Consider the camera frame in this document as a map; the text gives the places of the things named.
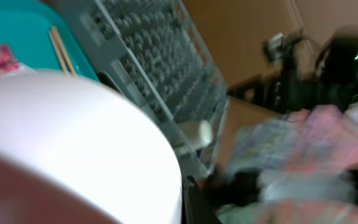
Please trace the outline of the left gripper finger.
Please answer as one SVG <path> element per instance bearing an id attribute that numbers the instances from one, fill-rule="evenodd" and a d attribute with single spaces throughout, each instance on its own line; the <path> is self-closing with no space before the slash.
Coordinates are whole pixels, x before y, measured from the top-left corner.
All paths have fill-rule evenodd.
<path id="1" fill-rule="evenodd" d="M 192 176 L 182 180 L 182 224 L 222 224 Z"/>

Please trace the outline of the white paper cup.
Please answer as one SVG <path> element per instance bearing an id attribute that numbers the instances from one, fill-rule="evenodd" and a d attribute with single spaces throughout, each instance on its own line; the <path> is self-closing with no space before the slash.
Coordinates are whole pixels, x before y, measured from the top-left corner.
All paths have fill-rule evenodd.
<path id="1" fill-rule="evenodd" d="M 214 139 L 211 124 L 207 120 L 180 123 L 179 128 L 189 141 L 191 147 L 201 149 L 210 145 Z"/>

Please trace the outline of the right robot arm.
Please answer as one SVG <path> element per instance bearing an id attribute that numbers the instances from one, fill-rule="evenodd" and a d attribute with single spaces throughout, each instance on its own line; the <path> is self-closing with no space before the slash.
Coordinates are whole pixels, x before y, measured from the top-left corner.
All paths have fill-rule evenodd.
<path id="1" fill-rule="evenodd" d="M 303 29 L 265 40 L 262 48 L 270 63 L 282 69 L 271 82 L 265 105 L 279 113 L 335 105 L 341 111 L 358 102 L 358 26 L 342 26 L 319 52 L 312 78 L 303 80 L 298 72 L 296 46 L 307 40 Z"/>

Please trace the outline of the pink bowl with rice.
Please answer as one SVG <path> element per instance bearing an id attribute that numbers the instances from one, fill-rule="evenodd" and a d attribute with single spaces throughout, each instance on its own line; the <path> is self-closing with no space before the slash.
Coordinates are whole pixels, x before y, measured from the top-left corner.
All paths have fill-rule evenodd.
<path id="1" fill-rule="evenodd" d="M 0 76 L 0 223 L 180 223 L 181 171 L 155 123 L 57 72 Z"/>

